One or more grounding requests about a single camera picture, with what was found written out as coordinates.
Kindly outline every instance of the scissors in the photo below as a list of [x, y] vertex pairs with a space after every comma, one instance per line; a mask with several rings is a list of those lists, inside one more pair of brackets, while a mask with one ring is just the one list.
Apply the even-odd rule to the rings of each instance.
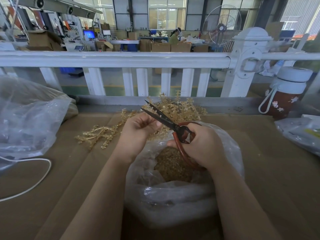
[[[150, 115], [152, 118], [156, 119], [157, 121], [161, 122], [163, 125], [165, 125], [166, 127], [168, 127], [169, 129], [173, 130], [173, 137], [174, 137], [174, 141], [177, 144], [177, 148], [179, 150], [181, 159], [183, 161], [185, 161], [185, 163], [187, 165], [189, 165], [190, 167], [196, 169], [196, 170], [205, 170], [204, 167], [201, 167], [198, 163], [196, 163], [193, 159], [191, 159], [188, 154], [186, 153], [186, 151], [183, 149], [182, 144], [181, 143], [185, 143], [185, 144], [190, 144], [190, 142], [194, 139], [194, 137], [196, 136], [196, 134], [194, 132], [192, 132], [188, 127], [186, 127], [186, 125], [190, 124], [190, 123], [194, 123], [197, 125], [197, 122], [193, 122], [193, 121], [185, 121], [185, 122], [180, 122], [178, 124], [174, 123], [172, 120], [170, 120], [164, 113], [162, 113], [156, 106], [154, 106], [153, 104], [149, 103], [148, 101], [146, 101], [147, 104], [150, 105], [150, 107], [158, 114], [154, 114], [146, 109], [142, 109], [142, 111], [146, 112], [148, 115]], [[190, 142], [186, 141], [188, 135], [190, 134]]]

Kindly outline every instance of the railing post cap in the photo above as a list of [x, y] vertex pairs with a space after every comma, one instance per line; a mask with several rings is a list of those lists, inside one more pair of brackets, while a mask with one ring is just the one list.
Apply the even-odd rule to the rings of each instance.
[[246, 28], [238, 35], [233, 37], [234, 40], [247, 40], [247, 41], [269, 41], [272, 37], [263, 28], [253, 27]]

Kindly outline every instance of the green floor stripe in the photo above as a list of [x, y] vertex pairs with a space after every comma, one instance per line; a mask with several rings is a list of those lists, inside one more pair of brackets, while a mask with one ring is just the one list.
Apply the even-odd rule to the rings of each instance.
[[[124, 87], [104, 87], [107, 96], [125, 96]], [[191, 96], [197, 96], [197, 89], [192, 88]], [[89, 95], [88, 87], [85, 86], [62, 86], [64, 93], [69, 95]], [[170, 96], [176, 96], [176, 92], [181, 88], [170, 88]], [[208, 88], [206, 97], [220, 97], [222, 88]], [[133, 88], [134, 96], [138, 96], [138, 88]], [[152, 97], [159, 96], [161, 88], [150, 87], [149, 95]]]

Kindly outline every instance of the forearm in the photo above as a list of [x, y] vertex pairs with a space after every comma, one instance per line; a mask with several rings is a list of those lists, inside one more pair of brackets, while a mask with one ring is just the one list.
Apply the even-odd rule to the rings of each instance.
[[225, 239], [281, 239], [258, 201], [230, 163], [210, 170]]
[[120, 239], [129, 166], [111, 155], [61, 240]]

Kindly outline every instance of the right hand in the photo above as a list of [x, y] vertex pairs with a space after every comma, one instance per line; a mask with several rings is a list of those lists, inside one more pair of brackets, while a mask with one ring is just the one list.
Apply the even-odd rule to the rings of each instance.
[[[182, 143], [182, 146], [198, 164], [213, 170], [227, 161], [222, 141], [214, 129], [194, 123], [188, 124], [187, 127], [195, 133], [195, 137], [190, 144]], [[168, 141], [167, 146], [177, 148], [174, 140]]]

